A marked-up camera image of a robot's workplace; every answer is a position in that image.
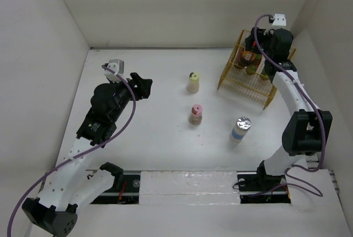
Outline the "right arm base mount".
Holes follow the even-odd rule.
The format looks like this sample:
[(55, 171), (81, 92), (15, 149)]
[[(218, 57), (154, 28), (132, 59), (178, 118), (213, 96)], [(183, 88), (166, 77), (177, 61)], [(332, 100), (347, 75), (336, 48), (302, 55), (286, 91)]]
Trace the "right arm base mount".
[(241, 204), (291, 203), (284, 175), (260, 181), (255, 174), (241, 173), (237, 179), (233, 189), (239, 192)]

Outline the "red-lid sauce jar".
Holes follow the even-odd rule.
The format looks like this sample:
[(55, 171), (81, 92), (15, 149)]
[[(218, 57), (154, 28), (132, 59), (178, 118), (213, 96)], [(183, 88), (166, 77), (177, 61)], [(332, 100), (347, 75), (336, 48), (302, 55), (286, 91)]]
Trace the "red-lid sauce jar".
[(240, 59), (238, 61), (238, 66), (247, 67), (250, 66), (256, 58), (256, 53), (251, 51), (246, 51), (242, 49), (240, 53)]

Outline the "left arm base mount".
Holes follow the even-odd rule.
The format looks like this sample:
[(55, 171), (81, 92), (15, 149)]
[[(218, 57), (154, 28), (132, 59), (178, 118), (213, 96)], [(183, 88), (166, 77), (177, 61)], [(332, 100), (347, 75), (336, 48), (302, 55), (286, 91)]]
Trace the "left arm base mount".
[(92, 204), (138, 204), (141, 173), (125, 173), (121, 182), (101, 193)]

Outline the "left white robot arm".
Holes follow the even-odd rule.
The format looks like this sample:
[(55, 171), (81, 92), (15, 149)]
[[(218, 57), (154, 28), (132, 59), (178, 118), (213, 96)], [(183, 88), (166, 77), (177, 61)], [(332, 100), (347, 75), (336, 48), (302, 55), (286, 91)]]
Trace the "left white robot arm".
[(116, 122), (126, 105), (147, 99), (153, 81), (131, 73), (127, 80), (108, 70), (108, 83), (94, 89), (91, 107), (76, 133), (67, 156), (49, 174), (52, 179), (35, 198), (27, 198), (22, 210), (37, 227), (53, 236), (67, 236), (74, 228), (78, 213), (106, 190), (117, 191), (122, 187), (123, 170), (105, 163), (80, 185), (94, 157), (120, 132)]

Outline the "ketchup bottle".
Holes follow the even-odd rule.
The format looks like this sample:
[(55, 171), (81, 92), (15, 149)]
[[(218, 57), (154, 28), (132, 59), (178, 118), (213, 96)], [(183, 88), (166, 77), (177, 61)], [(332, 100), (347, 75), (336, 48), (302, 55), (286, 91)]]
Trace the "ketchup bottle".
[(250, 76), (254, 75), (262, 61), (262, 54), (253, 54), (250, 59), (250, 64), (246, 68), (246, 73)]
[(264, 66), (263, 70), (261, 71), (261, 74), (260, 74), (260, 79), (261, 80), (269, 80), (269, 73), (272, 72), (272, 68), (271, 67), (267, 67), (267, 66)]

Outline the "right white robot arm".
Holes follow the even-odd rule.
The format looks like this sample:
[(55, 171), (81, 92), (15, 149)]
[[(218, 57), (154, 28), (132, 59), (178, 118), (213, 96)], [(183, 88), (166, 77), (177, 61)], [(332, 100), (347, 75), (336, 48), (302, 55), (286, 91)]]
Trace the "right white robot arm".
[(302, 158), (316, 153), (325, 156), (333, 117), (312, 101), (299, 81), (297, 69), (289, 57), (292, 42), (292, 33), (283, 28), (267, 31), (253, 27), (245, 40), (247, 51), (264, 57), (265, 74), (280, 92), (291, 114), (280, 148), (260, 163), (255, 178), (250, 181), (257, 190), (272, 191), (275, 183)]

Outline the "silver-lid blue-label shaker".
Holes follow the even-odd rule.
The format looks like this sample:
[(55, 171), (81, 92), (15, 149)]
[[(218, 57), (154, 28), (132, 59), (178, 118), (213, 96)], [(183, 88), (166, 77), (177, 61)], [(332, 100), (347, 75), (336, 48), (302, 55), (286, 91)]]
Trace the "silver-lid blue-label shaker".
[(236, 120), (234, 127), (232, 128), (229, 138), (234, 142), (241, 142), (243, 137), (248, 133), (252, 126), (252, 122), (247, 117), (239, 117)]

